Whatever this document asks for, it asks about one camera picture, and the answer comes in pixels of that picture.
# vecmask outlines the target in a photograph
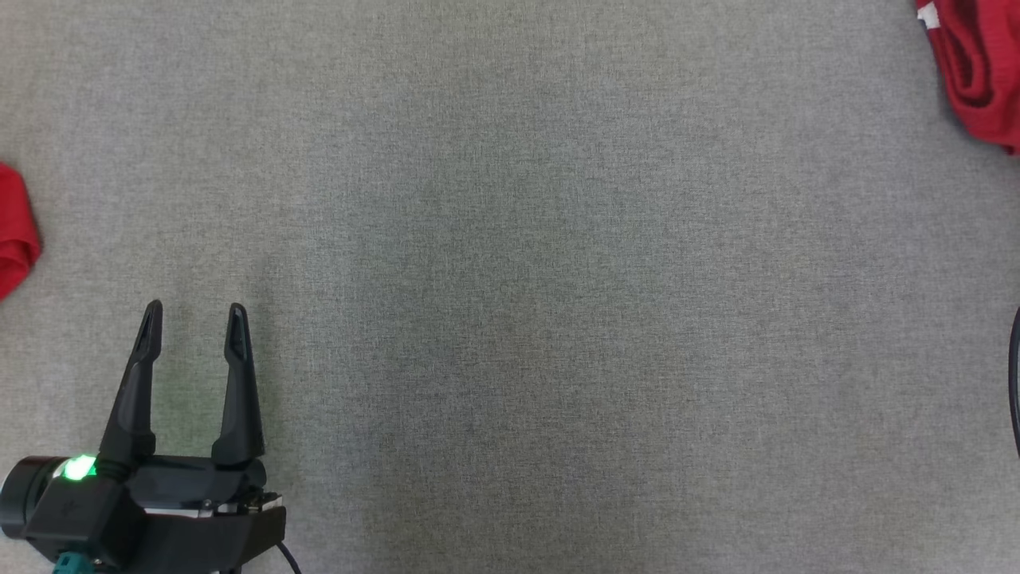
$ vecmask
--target green light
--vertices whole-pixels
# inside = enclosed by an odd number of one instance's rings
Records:
[[[67,480],[82,480],[96,474],[96,458],[81,455],[64,463],[63,477]]]

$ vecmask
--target gray tablecloth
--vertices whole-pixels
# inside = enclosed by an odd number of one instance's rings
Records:
[[[1015,572],[1020,163],[939,94],[906,0],[4,2],[0,467],[156,298],[206,454],[236,301],[307,573]]]

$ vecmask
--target white tag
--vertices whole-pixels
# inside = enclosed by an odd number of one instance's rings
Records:
[[[924,20],[924,28],[928,30],[934,30],[941,25],[938,23],[938,10],[935,8],[934,0],[917,11],[917,19]]]

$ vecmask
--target teal connector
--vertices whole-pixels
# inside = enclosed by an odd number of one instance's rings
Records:
[[[95,574],[89,557],[78,553],[64,553],[57,559],[53,574]]]

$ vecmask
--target red garment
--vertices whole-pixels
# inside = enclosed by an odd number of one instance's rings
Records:
[[[39,252],[39,233],[21,175],[0,163],[0,300],[24,279]]]
[[[1020,1],[917,0],[917,7],[967,131],[1020,153]]]

